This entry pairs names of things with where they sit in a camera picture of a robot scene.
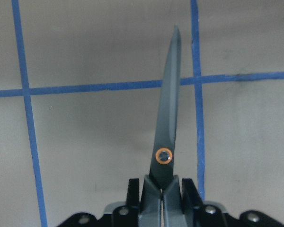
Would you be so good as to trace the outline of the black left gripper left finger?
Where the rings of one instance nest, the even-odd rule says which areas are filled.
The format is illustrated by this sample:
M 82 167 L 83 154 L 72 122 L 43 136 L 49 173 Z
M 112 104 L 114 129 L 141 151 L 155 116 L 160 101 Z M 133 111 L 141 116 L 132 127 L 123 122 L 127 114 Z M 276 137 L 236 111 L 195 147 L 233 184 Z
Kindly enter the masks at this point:
M 139 178 L 131 178 L 128 182 L 126 206 L 135 212 L 139 212 Z

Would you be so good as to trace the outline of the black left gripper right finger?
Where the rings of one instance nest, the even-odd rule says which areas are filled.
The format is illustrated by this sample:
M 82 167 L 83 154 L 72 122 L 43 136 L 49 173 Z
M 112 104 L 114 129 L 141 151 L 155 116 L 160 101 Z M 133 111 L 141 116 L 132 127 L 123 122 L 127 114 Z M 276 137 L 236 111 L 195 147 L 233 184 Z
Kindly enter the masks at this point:
M 190 178 L 182 179 L 182 202 L 184 210 L 197 209 L 203 206 L 198 190 Z

